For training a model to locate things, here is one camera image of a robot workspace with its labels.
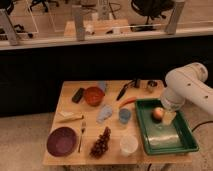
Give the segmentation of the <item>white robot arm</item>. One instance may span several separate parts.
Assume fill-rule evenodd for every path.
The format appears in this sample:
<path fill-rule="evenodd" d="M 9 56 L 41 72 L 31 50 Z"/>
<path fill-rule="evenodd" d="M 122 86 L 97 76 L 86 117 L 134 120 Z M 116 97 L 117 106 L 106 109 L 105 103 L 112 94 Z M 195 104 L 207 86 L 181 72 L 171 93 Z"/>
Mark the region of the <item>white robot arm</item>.
<path fill-rule="evenodd" d="M 213 88 L 205 84 L 207 68 L 198 62 L 169 71 L 165 77 L 167 87 L 160 101 L 166 110 L 177 111 L 186 100 L 213 115 Z"/>

